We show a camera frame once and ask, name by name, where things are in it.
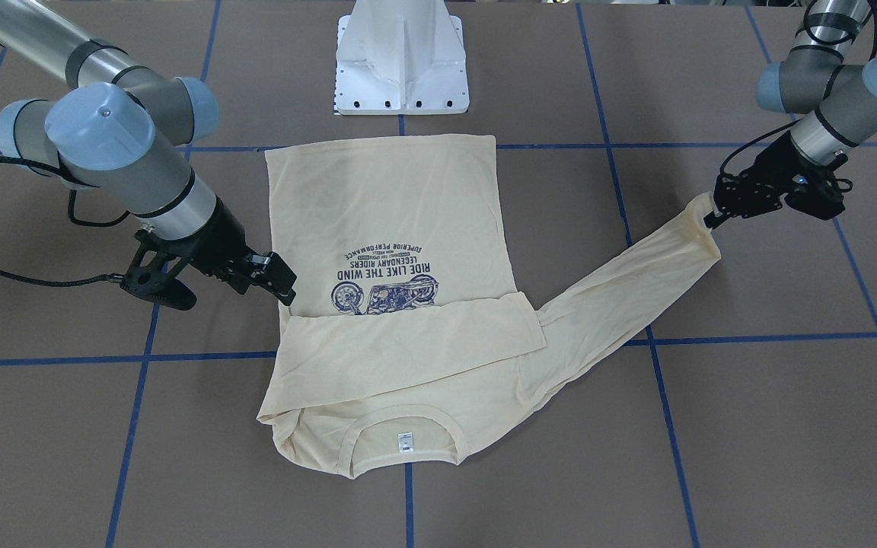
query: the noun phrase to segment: motorcycle graphic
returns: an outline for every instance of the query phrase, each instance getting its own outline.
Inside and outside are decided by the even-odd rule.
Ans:
[[[354,282],[341,282],[330,292],[333,305],[345,314],[386,314],[435,304],[439,282],[428,274],[419,274],[400,284],[375,285],[370,291],[368,309],[361,312],[365,292]]]

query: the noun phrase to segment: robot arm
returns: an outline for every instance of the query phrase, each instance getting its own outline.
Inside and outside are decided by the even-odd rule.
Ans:
[[[69,174],[71,190],[104,188],[142,223],[121,288],[187,310],[195,295],[177,275],[191,264],[240,294],[258,285],[292,302],[295,274],[278,254],[246,245],[243,226],[174,148],[215,131],[218,107],[204,83],[161,77],[34,0],[0,0],[0,44],[73,89],[55,104],[6,107],[3,153]]]
[[[707,226],[776,211],[782,197],[825,221],[845,209],[842,194],[849,187],[834,171],[848,161],[850,149],[877,132],[877,58],[842,65],[868,13],[866,0],[817,0],[808,7],[787,60],[767,67],[757,90],[764,108],[808,115],[738,176],[720,170],[717,211],[707,216]]]

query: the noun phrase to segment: wrinkled fabric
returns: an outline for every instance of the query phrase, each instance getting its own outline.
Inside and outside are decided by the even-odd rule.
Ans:
[[[622,346],[719,260],[685,211],[533,310],[502,238],[495,140],[266,153],[274,249],[299,276],[258,420],[307,468],[459,464]]]

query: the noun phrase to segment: shirt tag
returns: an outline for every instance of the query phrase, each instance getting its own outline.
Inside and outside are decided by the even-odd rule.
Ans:
[[[404,434],[397,435],[397,451],[415,451],[415,440],[411,437],[411,432],[405,432]]]

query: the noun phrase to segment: black cable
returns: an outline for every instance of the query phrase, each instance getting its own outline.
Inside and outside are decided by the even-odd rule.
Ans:
[[[866,18],[864,18],[864,20],[862,21],[862,24],[859,26],[859,28],[864,28],[864,25],[867,25],[868,21],[871,21],[871,10],[868,11]]]
[[[121,280],[124,279],[123,274],[100,274],[98,276],[94,276],[93,278],[86,278],[83,280],[73,280],[70,282],[51,282],[49,280],[39,280],[36,278],[28,278],[26,276],[20,276],[18,274],[13,274],[11,272],[6,272],[4,270],[0,270],[0,276],[4,278],[9,278],[10,280],[15,280],[17,282],[22,282],[24,284],[32,284],[32,285],[45,285],[47,288],[74,288],[77,285],[87,285],[87,284],[95,284],[97,282],[115,282],[120,283]]]
[[[811,32],[811,25],[808,24],[807,18],[810,17],[811,10],[814,8],[814,4],[817,4],[817,0],[814,0],[814,2],[811,2],[810,4],[808,4],[807,8],[804,9],[804,32],[807,32],[808,38],[814,40],[815,42],[817,42],[818,44],[821,44],[822,46],[837,46],[838,44],[844,44],[845,42],[848,42],[849,40],[855,40],[856,34],[854,34],[853,32],[846,31],[846,30],[842,30],[842,32],[845,33],[844,37],[842,37],[838,40],[835,40],[833,42],[821,40],[821,38],[818,38],[818,36],[815,35],[814,32]]]
[[[78,180],[78,178],[73,177],[73,174],[71,174],[70,171],[66,169],[66,167],[55,167],[49,164],[44,164],[42,162],[36,162],[35,160],[28,160],[26,158],[13,158],[11,156],[0,156],[0,164],[34,167],[34,169],[46,171],[47,173],[55,174],[55,176],[62,177],[64,178],[64,180],[70,181],[70,183],[76,183],[82,186],[91,186],[93,188],[97,188],[94,184],[86,184],[83,183],[82,180]]]
[[[868,0],[868,5],[871,6],[872,18],[871,55],[868,56],[871,60],[877,56],[877,0]]]
[[[66,201],[66,218],[70,219],[74,225],[77,226],[93,226],[93,228],[110,228],[110,226],[119,225],[124,219],[131,216],[131,212],[123,212],[119,218],[115,218],[114,221],[106,221],[106,222],[96,222],[96,221],[83,221],[83,219],[76,218],[75,214],[76,209],[76,190],[70,190],[69,200]]]
[[[789,123],[789,124],[786,124],[786,125],[780,126],[780,128],[776,128],[776,129],[774,129],[772,132],[766,132],[766,134],[763,134],[763,135],[758,136],[758,138],[755,138],[755,139],[751,140],[751,142],[746,143],[746,145],[743,145],[743,146],[741,146],[740,148],[735,149],[732,153],[730,153],[729,156],[726,157],[725,160],[723,160],[723,163],[720,164],[720,166],[719,166],[719,174],[721,174],[721,176],[727,176],[727,177],[730,177],[730,178],[735,178],[735,176],[732,176],[731,174],[726,173],[726,164],[730,163],[730,160],[732,160],[733,158],[735,158],[735,156],[736,156],[737,154],[740,154],[741,152],[743,152],[744,150],[748,149],[749,147],[751,147],[751,146],[753,146],[753,145],[756,145],[756,143],[758,143],[758,142],[761,142],[761,140],[766,139],[766,138],[769,138],[770,135],[779,134],[779,132],[782,132],[784,129],[787,129],[787,128],[789,128],[790,126],[793,126],[794,124],[796,124],[796,123],[799,122],[799,121],[800,121],[800,120],[794,120],[793,122],[791,122],[791,123]]]
[[[77,180],[76,177],[73,177],[72,174],[69,173],[69,170],[59,169],[59,167],[54,167],[49,164],[43,164],[42,162],[36,162],[35,160],[27,160],[25,158],[11,158],[9,156],[0,156],[0,164],[13,164],[18,166],[27,166],[27,167],[35,167],[37,170],[48,171],[48,173],[56,174],[56,176],[64,178],[64,180],[69,180],[71,183],[82,184],[84,186],[94,186],[91,184],[82,183],[82,181]],[[71,194],[76,194],[75,190],[70,191]],[[69,208],[67,209],[67,214],[71,216],[70,221],[73,221],[76,225],[80,223],[88,223],[90,221],[79,221],[72,218],[72,206],[75,198],[73,196],[70,197]],[[128,212],[125,212],[125,215],[122,215],[122,218],[117,219],[116,222],[113,223],[115,225],[117,222],[124,221],[124,218],[128,216]],[[84,226],[113,226],[108,225],[107,223],[91,223],[90,225]],[[69,282],[53,282],[50,280],[39,280],[38,278],[29,278],[27,276],[21,276],[18,274],[13,274],[11,272],[6,272],[4,270],[0,270],[0,276],[3,278],[9,278],[10,280],[15,280],[17,282],[22,282],[24,284],[32,284],[32,285],[44,285],[47,288],[75,288],[78,285],[87,285],[87,284],[95,284],[97,282],[114,282],[120,283],[124,280],[123,274],[100,274],[94,276],[93,278],[84,278],[83,280],[72,280]]]
[[[850,178],[836,178],[834,185],[838,188],[838,192],[841,193],[850,192],[852,188],[855,188],[855,183],[852,183]]]

